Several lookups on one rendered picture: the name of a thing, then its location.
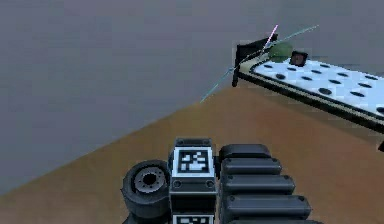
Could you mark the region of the small black cube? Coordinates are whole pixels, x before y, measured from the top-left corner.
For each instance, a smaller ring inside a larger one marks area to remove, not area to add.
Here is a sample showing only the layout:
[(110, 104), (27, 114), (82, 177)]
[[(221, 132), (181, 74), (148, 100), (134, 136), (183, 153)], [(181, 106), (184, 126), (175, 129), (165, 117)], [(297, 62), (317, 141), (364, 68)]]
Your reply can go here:
[(290, 57), (290, 65), (297, 67), (303, 67), (306, 63), (308, 54), (301, 51), (293, 51)]

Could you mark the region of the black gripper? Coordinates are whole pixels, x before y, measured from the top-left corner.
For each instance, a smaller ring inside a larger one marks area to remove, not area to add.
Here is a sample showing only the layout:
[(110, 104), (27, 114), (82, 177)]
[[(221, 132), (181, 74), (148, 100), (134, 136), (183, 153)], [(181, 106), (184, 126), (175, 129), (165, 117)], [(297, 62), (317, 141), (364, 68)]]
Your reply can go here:
[(146, 160), (134, 165), (120, 191), (129, 211), (122, 224), (168, 224), (169, 172), (165, 161)]

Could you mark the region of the bed with dotted white cover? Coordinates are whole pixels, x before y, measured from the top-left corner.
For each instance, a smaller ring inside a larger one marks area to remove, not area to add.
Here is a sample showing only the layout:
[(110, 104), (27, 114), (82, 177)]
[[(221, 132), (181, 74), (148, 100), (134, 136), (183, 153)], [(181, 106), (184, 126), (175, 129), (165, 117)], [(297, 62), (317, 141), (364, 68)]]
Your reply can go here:
[(311, 59), (303, 67), (290, 57), (272, 62), (268, 53), (281, 41), (274, 34), (236, 46), (232, 85), (239, 80), (267, 88), (291, 99), (368, 128), (382, 137), (384, 152), (384, 77)]

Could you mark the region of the green round pillow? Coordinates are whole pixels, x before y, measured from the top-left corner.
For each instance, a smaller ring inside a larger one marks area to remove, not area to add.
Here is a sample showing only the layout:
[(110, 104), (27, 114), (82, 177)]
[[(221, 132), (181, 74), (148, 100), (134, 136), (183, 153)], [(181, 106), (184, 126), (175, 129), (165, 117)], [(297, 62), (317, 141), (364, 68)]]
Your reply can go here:
[(270, 48), (268, 57), (272, 62), (281, 63), (287, 60), (292, 52), (293, 46), (288, 42), (282, 42)]

